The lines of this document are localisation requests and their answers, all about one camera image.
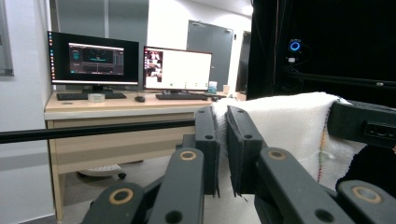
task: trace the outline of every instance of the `monitor stand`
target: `monitor stand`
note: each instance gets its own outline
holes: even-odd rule
[[[112,93],[112,90],[104,90],[103,86],[92,86],[90,90],[82,90],[82,93]]]

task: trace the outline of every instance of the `keyboard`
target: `keyboard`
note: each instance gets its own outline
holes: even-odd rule
[[[105,92],[105,99],[125,99],[126,96],[121,92]],[[59,101],[66,100],[88,100],[88,93],[57,93]]]
[[[188,94],[155,94],[159,100],[207,100],[203,95],[188,95]]]

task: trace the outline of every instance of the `computer mouse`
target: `computer mouse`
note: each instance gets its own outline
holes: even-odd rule
[[[136,96],[134,100],[139,103],[145,103],[146,98],[144,96]]]

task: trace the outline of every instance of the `black rod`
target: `black rod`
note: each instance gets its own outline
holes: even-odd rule
[[[150,121],[127,124],[108,124],[58,129],[39,129],[0,133],[0,144],[80,137],[107,133],[128,133],[158,129],[195,126],[194,119]]]

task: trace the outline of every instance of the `monitor screen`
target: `monitor screen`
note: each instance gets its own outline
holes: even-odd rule
[[[138,42],[48,32],[48,43],[52,85],[138,84]]]
[[[212,54],[145,46],[145,89],[207,91]]]

